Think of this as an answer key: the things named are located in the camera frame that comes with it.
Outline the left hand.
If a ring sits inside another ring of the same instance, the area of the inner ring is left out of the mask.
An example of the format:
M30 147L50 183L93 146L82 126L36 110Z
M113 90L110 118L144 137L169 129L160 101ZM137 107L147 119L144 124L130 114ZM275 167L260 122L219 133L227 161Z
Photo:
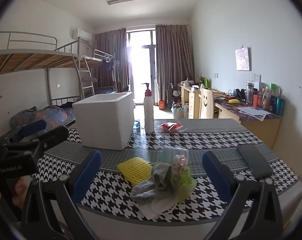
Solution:
M23 208L27 191L28 191L27 178L26 176L20 177L13 188L12 202L15 206L18 206L21 209Z

